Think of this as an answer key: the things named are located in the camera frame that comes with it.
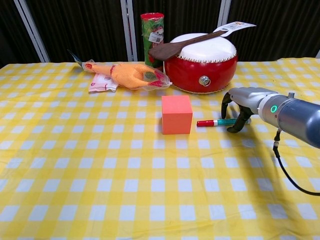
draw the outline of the orange rubber chicken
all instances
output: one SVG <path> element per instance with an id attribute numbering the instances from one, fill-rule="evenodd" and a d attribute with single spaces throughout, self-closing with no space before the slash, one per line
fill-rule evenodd
<path id="1" fill-rule="evenodd" d="M 167 76 L 165 76 L 162 72 L 144 64 L 120 63 L 117 65 L 107 66 L 91 62 L 86 63 L 84 67 L 91 72 L 111 76 L 116 83 L 132 90 L 141 87 L 148 88 L 148 86 L 163 88 L 167 85 L 167 83 L 163 81 Z M 153 73 L 157 80 L 153 82 L 144 81 L 144 73 L 147 72 Z"/>

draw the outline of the pringles can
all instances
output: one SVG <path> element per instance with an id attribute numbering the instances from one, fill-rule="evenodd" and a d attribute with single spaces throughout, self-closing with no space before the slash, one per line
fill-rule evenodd
<path id="1" fill-rule="evenodd" d="M 142 38 L 144 50 L 144 64 L 160 71 L 164 70 L 164 63 L 148 54 L 149 50 L 164 43 L 164 17 L 159 12 L 149 12 L 140 15 L 142 22 Z"/>

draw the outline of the yellow checkered tablecloth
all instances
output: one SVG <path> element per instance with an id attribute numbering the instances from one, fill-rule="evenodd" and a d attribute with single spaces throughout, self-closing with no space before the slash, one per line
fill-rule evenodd
<path id="1" fill-rule="evenodd" d="M 320 239 L 320 198 L 279 168 L 275 127 L 258 116 L 237 134 L 196 127 L 220 118 L 231 87 L 319 104 L 319 59 L 239 62 L 224 91 L 190 94 L 190 135 L 160 126 L 161 96 L 188 93 L 88 94 L 92 77 L 76 63 L 0 70 L 1 240 Z M 319 149 L 283 133 L 279 152 L 300 185 L 320 191 Z"/>

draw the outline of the spatula handle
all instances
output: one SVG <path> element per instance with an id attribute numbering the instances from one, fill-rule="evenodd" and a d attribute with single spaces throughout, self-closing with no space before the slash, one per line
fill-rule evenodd
<path id="1" fill-rule="evenodd" d="M 215 31 L 215 32 L 211 32 L 211 33 L 208 33 L 206 35 L 202 35 L 202 36 L 197 36 L 197 37 L 194 37 L 194 38 L 191 38 L 189 40 L 185 40 L 185 41 L 181 41 L 180 44 L 181 46 L 185 47 L 187 45 L 190 45 L 190 44 L 195 44 L 197 42 L 201 42 L 201 41 L 204 41 L 204 40 L 208 40 L 208 39 L 212 39 L 212 38 L 215 38 L 215 37 L 218 37 L 222 34 L 225 34 L 227 31 Z"/>

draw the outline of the drum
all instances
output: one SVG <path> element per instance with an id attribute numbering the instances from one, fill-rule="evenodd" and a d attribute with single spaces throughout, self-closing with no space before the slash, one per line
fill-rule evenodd
<path id="1" fill-rule="evenodd" d="M 206 33 L 189 33 L 171 43 L 196 38 Z M 237 67 L 237 50 L 223 37 L 185 46 L 179 55 L 164 62 L 165 73 L 179 89 L 195 94 L 210 94 L 224 89 Z"/>

